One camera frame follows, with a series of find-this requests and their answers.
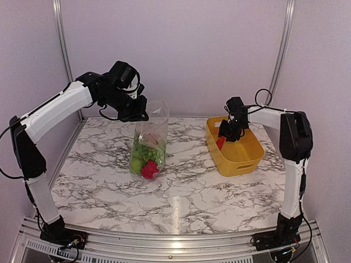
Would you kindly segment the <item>red toy chili pepper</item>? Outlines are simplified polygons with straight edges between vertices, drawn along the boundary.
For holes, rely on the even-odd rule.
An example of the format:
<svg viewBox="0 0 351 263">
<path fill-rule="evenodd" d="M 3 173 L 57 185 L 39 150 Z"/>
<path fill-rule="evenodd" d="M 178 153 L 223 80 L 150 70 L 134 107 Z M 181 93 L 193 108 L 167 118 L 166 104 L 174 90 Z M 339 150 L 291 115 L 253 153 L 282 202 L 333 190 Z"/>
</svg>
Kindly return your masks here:
<svg viewBox="0 0 351 263">
<path fill-rule="evenodd" d="M 218 138 L 216 145 L 218 147 L 218 149 L 221 151 L 223 148 L 224 143 L 226 142 L 226 138 L 224 136 L 221 136 Z"/>
</svg>

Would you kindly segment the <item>dark green toy broccoli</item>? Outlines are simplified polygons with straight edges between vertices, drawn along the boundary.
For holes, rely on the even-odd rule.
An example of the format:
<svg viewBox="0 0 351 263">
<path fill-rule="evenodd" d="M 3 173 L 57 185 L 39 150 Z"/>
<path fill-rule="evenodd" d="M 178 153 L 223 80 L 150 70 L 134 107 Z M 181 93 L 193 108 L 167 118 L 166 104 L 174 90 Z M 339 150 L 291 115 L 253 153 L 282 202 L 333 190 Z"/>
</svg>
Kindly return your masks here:
<svg viewBox="0 0 351 263">
<path fill-rule="evenodd" d="M 166 142 L 160 137 L 140 136 L 135 133 L 132 147 L 132 158 L 139 158 L 144 165 L 149 160 L 155 161 L 157 165 L 165 165 L 166 162 Z"/>
</svg>

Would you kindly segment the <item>clear zip top bag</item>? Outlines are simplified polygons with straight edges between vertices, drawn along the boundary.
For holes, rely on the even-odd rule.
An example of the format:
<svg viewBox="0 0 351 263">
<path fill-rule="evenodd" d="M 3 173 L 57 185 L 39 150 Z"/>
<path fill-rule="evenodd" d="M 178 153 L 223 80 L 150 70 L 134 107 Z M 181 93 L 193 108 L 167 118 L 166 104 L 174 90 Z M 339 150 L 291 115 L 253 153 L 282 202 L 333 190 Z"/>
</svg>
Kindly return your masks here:
<svg viewBox="0 0 351 263">
<path fill-rule="evenodd" d="M 135 126 L 129 168 L 146 180 L 157 177 L 166 165 L 169 107 L 164 100 L 146 105 L 149 120 Z"/>
</svg>

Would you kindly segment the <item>light green toy cabbage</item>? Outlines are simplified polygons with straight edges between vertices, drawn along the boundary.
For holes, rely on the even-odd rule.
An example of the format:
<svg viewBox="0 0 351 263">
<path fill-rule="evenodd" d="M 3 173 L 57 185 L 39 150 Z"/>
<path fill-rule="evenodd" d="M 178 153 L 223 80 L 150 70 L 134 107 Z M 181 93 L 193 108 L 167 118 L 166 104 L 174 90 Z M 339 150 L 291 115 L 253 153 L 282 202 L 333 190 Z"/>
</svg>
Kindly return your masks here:
<svg viewBox="0 0 351 263">
<path fill-rule="evenodd" d="M 142 167 L 144 166 L 144 162 L 139 158 L 132 158 L 130 162 L 130 170 L 135 174 L 140 174 Z"/>
</svg>

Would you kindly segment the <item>red toy tomato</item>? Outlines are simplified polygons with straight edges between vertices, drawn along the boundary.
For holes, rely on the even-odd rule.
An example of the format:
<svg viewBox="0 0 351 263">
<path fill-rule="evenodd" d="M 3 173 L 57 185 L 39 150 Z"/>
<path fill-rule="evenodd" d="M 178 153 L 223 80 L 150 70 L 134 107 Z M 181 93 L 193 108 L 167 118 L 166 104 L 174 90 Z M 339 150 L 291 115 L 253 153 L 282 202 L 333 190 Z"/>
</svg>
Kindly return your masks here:
<svg viewBox="0 0 351 263">
<path fill-rule="evenodd" d="M 140 170 L 141 175 L 143 178 L 151 180 L 153 179 L 160 170 L 157 167 L 157 163 L 155 161 L 149 160 L 146 164 L 146 166 L 142 167 Z"/>
</svg>

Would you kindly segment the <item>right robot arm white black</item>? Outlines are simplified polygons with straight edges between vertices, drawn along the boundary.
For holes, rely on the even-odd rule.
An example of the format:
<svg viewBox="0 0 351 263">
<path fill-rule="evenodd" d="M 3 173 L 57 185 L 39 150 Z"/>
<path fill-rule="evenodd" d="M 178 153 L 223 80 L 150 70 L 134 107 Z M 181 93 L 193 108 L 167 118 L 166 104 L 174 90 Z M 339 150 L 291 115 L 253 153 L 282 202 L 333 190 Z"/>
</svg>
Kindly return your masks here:
<svg viewBox="0 0 351 263">
<path fill-rule="evenodd" d="M 269 237 L 276 245 L 292 238 L 303 220 L 303 196 L 306 188 L 306 167 L 313 148 L 313 133 L 302 111 L 286 111 L 267 106 L 225 106 L 228 120 L 220 125 L 219 135 L 238 141 L 249 123 L 257 123 L 279 131 L 279 152 L 286 170 L 285 193 L 277 226 L 272 233 L 261 232 L 257 237 Z"/>
</svg>

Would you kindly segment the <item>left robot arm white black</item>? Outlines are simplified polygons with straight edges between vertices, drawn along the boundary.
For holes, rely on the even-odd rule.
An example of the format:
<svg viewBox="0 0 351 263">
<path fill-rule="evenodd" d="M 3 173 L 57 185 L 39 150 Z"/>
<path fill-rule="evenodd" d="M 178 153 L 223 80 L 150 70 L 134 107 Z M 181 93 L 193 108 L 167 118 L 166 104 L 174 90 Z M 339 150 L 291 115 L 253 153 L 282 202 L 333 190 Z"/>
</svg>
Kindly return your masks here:
<svg viewBox="0 0 351 263">
<path fill-rule="evenodd" d="M 37 143 L 61 121 L 82 108 L 98 104 L 117 111 L 121 122 L 147 121 L 147 99 L 142 95 L 144 86 L 140 74 L 133 68 L 119 73 L 109 71 L 102 75 L 87 72 L 65 89 L 21 118 L 13 117 L 10 129 L 14 152 L 31 202 L 44 222 L 42 232 L 64 244 L 71 231 L 65 227 L 49 189 L 46 177 L 46 160 Z"/>
</svg>

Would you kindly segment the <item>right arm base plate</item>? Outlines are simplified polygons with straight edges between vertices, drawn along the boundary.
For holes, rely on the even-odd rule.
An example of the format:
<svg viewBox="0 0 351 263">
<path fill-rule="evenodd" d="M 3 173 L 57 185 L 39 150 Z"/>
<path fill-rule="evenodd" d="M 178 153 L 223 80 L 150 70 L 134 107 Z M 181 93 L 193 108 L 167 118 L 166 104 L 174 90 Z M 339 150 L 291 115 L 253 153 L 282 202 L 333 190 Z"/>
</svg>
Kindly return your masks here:
<svg viewBox="0 0 351 263">
<path fill-rule="evenodd" d="M 290 244 L 297 244 L 301 241 L 298 232 L 292 234 L 279 235 L 275 231 L 255 233 L 250 242 L 257 251 L 284 247 Z"/>
</svg>

